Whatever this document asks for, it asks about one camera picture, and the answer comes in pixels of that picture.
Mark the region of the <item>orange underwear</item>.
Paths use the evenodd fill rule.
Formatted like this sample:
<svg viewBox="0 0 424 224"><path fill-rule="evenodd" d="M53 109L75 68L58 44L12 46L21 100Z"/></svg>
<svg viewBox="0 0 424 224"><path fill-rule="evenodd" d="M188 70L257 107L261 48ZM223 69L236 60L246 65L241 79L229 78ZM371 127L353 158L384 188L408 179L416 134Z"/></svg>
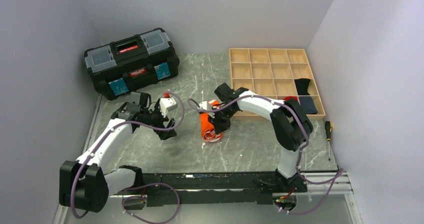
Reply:
<svg viewBox="0 0 424 224"><path fill-rule="evenodd" d="M219 108L220 102L215 99L213 104L214 107ZM223 133L216 134L215 129L212 123L209 121L210 115L209 113L200 113L200 136L202 137L204 142L216 142L219 141L223 137Z"/></svg>

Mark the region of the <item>wooden compartment tray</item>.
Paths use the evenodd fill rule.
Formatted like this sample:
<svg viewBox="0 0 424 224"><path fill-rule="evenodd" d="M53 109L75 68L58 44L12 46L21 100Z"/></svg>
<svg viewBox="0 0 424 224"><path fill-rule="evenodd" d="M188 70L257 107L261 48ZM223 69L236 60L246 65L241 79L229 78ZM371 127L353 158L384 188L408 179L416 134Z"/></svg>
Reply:
<svg viewBox="0 0 424 224"><path fill-rule="evenodd" d="M232 89L244 87L271 99L284 100L287 96L296 96L300 103L295 79L310 79L308 92L318 113L307 116L310 120L322 120L326 116L305 50L231 48L229 63Z"/></svg>

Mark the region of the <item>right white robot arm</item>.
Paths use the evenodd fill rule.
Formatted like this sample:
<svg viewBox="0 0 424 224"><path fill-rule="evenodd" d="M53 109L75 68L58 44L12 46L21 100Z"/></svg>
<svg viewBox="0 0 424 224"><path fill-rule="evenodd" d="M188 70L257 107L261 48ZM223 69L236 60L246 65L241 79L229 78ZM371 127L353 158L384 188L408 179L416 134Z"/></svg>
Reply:
<svg viewBox="0 0 424 224"><path fill-rule="evenodd" d="M226 83L218 86L214 93L223 102L219 108L212 108L209 115L216 134L230 128L236 112L251 112L271 121L281 146L275 184L280 191L289 191L299 175L301 151L309 144L314 129L300 103L295 99L270 99L244 87L233 90Z"/></svg>

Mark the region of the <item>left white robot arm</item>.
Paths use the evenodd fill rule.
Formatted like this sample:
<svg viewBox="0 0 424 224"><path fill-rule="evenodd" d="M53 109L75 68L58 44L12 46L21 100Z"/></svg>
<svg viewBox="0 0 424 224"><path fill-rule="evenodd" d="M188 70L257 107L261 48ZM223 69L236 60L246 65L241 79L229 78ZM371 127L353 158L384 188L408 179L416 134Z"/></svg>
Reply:
<svg viewBox="0 0 424 224"><path fill-rule="evenodd" d="M175 128L182 122L169 118L169 112L183 107L182 99L172 92L159 98L150 109L151 96L132 92L110 117L106 129L75 161L65 161L59 169L59 204L85 213L100 212L110 196L127 190L139 193L144 185L139 167L123 165L110 174L103 168L112 160L120 144L140 126L150 128L162 140L175 137Z"/></svg>

